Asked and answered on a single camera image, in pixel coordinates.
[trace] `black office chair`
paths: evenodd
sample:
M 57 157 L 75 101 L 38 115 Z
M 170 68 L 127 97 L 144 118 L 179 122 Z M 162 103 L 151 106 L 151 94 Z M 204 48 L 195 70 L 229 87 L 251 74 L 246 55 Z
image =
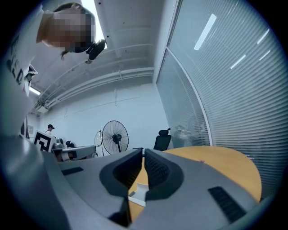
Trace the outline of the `black office chair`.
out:
M 168 135 L 170 128 L 167 130 L 160 130 L 159 131 L 159 136 L 156 137 L 154 149 L 159 150 L 159 151 L 165 151 L 167 150 L 170 140 L 171 140 L 171 135 Z

